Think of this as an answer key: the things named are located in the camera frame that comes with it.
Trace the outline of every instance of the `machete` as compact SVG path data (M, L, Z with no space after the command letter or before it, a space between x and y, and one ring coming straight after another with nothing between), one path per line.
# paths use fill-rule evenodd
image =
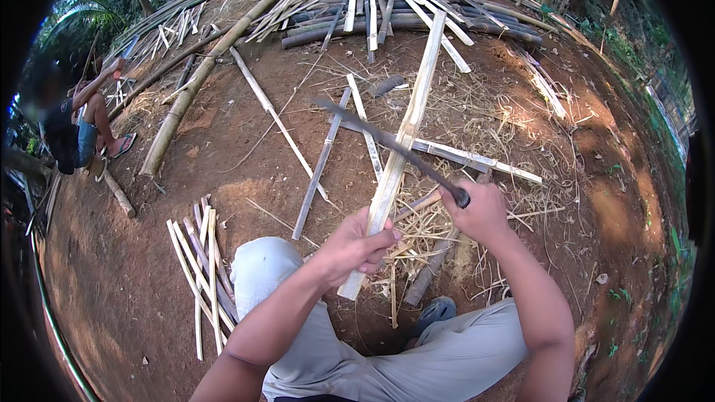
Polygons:
M377 129L369 122L361 120L360 117L358 117L356 114L337 107L335 104L333 104L331 100L327 100L326 98L313 98L313 103L319 105L321 108L324 108L327 111L339 115L343 120L349 121L355 125L359 125L360 128L363 129L365 132L370 133L370 135L372 135L372 138L375 139L378 143L380 143L380 145L397 152L405 159L409 160L410 163L420 168L420 170L424 174L427 174L434 181L442 185L447 191L452 194L452 196L454 196L454 200L455 202L457 202L457 205L459 205L459 208L467 208L467 205L469 205L470 202L469 194L467 193L467 191L464 188L459 188L457 185L451 183L450 181L442 177L442 174L439 174L437 171L435 171L433 167L431 167L427 162L419 158L417 154L413 153L406 147L401 146L393 139L385 137L381 130Z

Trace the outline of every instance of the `dirt ground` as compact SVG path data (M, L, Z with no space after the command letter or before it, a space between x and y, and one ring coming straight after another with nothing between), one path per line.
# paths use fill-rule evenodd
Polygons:
M213 20L219 27L229 25L252 3L213 0L204 10L202 23ZM358 36L335 40L322 56L316 44L283 50L277 36L259 45L240 45L239 51L277 110L315 64L282 116L308 163L315 165L328 123L327 114L310 110L315 107L311 98L329 95L337 102L347 85L342 77L348 73L346 68L365 78L400 73L414 80L425 35L398 32L380 47L373 65L366 63L365 39ZM567 120L580 121L576 128L561 125L541 109L543 99L529 85L527 70L509 55L507 42L474 34L471 47L455 40L474 69L471 76L461 77L464 84L478 82L493 93L481 100L503 120L449 107L447 100L437 99L449 93L459 95L462 87L457 84L460 74L455 73L454 63L442 52L420 137L467 148L471 140L464 128L471 118L510 131L510 147L504 148L498 160L531 168L547 180L543 188L533 190L518 179L495 173L493 181L505 191L509 210L515 214L532 211L526 208L528 199L519 199L529 193L566 207L545 218L524 218L525 224L511 222L571 307L578 328L574 388L579 383L585 386L588 400L629 401L642 390L664 351L665 330L660 321L654 321L654 314L665 304L662 264L671 254L665 233L679 224L681 215L679 206L669 202L668 173L658 164L658 148L643 139L647 119L643 108L630 102L597 56L589 55L568 36L551 36L544 39L546 51L536 50L533 56L555 81L571 90L574 99L566 105ZM195 39L193 35L186 43ZM140 81L161 62L142 64L129 75ZM139 133L131 151L109 166L136 208L137 218L126 218L104 183L78 173L66 177L42 258L59 326L97 393L108 401L186 400L215 360L210 324L205 319L204 361L196 359L193 297L166 232L166 219L191 216L192 204L211 193L219 219L228 219L227 228L219 230L218 236L222 255L230 264L236 247L248 240L260 236L290 239L291 235L246 198L293 224L308 186L308 176L275 127L243 164L231 169L268 129L272 118L228 54L184 117L159 176L152 181L138 175L169 109L159 102L174 90L180 70L177 67L140 95L114 122L114 135ZM361 91L368 86L368 81L358 81ZM409 94L408 90L393 92L388 96L393 101L388 103L362 93L369 119L382 129L396 131ZM507 99L500 101L500 96ZM499 146L494 139L482 140L482 146L485 143ZM388 154L385 150L381 154L384 162ZM424 158L437 162L431 156ZM465 171L476 175L469 168ZM463 173L452 174L458 177ZM369 205L376 184L361 135L338 131L320 182L344 214ZM419 174L407 182L429 189ZM317 195L304 234L321 244L342 217ZM303 255L314 251L305 240L292 243ZM500 300L502 289L471 299L480 292L480 285L483 288L498 276L493 259L479 260L482 253L469 242L460 243L423 301L447 295L463 313ZM487 272L493 276L484 276ZM604 272L608 273L605 285L593 282ZM398 281L398 297L404 282L404 278ZM629 302L620 289L628 293ZM622 298L609 296L609 290ZM363 290L357 302L337 297L335 290L325 299L338 338L365 355L398 353L420 310L419 306L400 307L399 327L393 330L389 300L379 287ZM597 349L585 374L578 365L589 345ZM514 399L524 371L522 363L475 400Z

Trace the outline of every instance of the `knife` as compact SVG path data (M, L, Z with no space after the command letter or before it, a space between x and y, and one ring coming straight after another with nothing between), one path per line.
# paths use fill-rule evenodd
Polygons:
M129 58L129 56L131 54L131 50L137 44L138 40L139 40L139 35L134 35L134 37L131 39L129 45L127 45L127 48L125 48L124 51L121 52L120 58L124 58L124 59ZM121 77L121 70L115 70L114 74L112 76L114 77L115 80L118 80Z
M328 100L326 98L313 98L313 103L319 105L321 108L324 108L327 111L339 115L345 121L349 121L355 125L360 126L360 129L363 129L364 131L372 135L372 138L375 139L378 143L380 143L380 145L397 152L405 159L409 160L410 163L420 168L420 170L424 174L427 174L435 182L442 185L454 197L454 200L459 206L459 208L467 208L467 205L469 205L470 202L469 194L467 193L467 191L464 188L460 188L445 179L442 174L439 174L437 171L435 171L433 167L431 167L427 162L419 158L417 154L400 145L394 139L391 139L390 137L385 137L385 134L381 130L377 129L369 122L363 121L356 114L337 107L335 104L333 104L331 100Z

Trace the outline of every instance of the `person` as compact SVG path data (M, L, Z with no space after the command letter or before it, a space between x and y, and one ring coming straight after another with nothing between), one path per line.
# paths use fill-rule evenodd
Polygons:
M238 247L232 264L240 322L192 401L438 401L461 402L503 378L527 355L519 401L566 401L575 337L571 309L559 287L509 227L494 184L462 180L471 203L442 201L462 233L499 262L513 298L454 316L440 297L420 315L413 347L363 357L337 340L320 297L352 270L376 272L385 249L400 238L385 229L364 236L368 208L348 216L305 264L278 237Z
M87 166L98 141L101 146L106 145L112 158L126 153L134 144L136 133L120 138L112 136L104 96L99 92L104 81L123 67L124 59L117 58L94 80L78 84L72 98L63 96L57 64L42 65L35 71L32 93L40 120L40 134L57 161L60 172L73 174L76 168ZM85 105L79 123L73 124L72 115Z

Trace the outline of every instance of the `denim shorts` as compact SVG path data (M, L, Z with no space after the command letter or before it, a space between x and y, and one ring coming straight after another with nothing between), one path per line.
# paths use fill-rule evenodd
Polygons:
M77 134L77 153L74 159L75 168L87 166L94 155L96 136L99 131L96 126L88 123L82 117L79 118L79 133Z

